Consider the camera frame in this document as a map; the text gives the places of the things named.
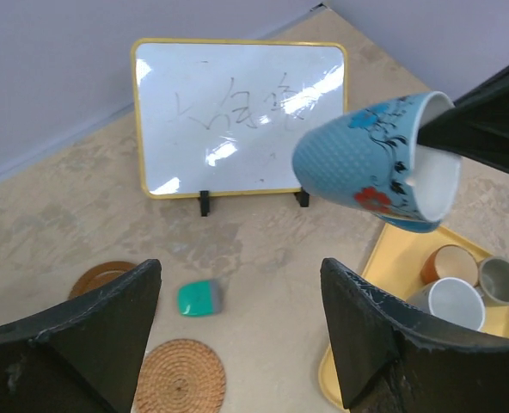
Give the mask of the grey handled mug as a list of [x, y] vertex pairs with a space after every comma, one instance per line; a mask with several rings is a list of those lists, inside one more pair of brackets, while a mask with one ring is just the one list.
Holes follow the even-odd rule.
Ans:
[[486, 321], [481, 295], [458, 278], [436, 280], [412, 294], [407, 302], [427, 314], [470, 330], [480, 331]]

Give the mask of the small orange cup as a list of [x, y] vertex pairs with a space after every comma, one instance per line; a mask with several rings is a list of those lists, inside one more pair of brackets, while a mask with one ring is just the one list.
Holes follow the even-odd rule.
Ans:
[[454, 244], [447, 244], [426, 259], [420, 271], [424, 285], [444, 278], [458, 278], [474, 287], [478, 282], [478, 264], [468, 250]]

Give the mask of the dark brown ringed coaster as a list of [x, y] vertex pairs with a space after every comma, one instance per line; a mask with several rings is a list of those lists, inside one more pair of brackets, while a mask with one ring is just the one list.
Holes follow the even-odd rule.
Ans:
[[78, 278], [68, 295], [68, 299], [74, 299], [102, 287], [135, 267], [135, 263], [126, 261], [111, 261], [96, 265]]

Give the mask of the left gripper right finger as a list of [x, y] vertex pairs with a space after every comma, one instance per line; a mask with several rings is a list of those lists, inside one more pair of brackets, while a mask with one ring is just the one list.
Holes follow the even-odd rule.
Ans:
[[509, 412], [509, 338], [426, 314], [334, 258], [320, 274], [344, 408]]

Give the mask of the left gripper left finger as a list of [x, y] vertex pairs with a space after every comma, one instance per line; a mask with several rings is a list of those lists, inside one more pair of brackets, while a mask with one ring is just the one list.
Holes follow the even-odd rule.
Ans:
[[156, 313], [161, 263], [0, 325], [0, 412], [128, 412]]

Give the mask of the light woven front coaster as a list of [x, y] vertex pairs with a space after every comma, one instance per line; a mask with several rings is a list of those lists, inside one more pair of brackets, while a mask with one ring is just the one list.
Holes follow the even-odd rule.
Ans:
[[203, 342], [175, 339], [144, 358], [135, 412], [219, 412], [226, 392], [224, 365]]

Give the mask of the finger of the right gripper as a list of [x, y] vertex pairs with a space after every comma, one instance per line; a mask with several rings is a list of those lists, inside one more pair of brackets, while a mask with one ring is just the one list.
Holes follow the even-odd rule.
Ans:
[[509, 65], [425, 124], [418, 143], [509, 174]]

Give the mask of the blue patterned mug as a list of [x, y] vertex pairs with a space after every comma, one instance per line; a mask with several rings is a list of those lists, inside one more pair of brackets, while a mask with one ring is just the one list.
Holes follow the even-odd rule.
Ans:
[[432, 231], [452, 209], [462, 158], [421, 145], [420, 129], [453, 107], [431, 91], [343, 114], [298, 141], [294, 174], [308, 194]]

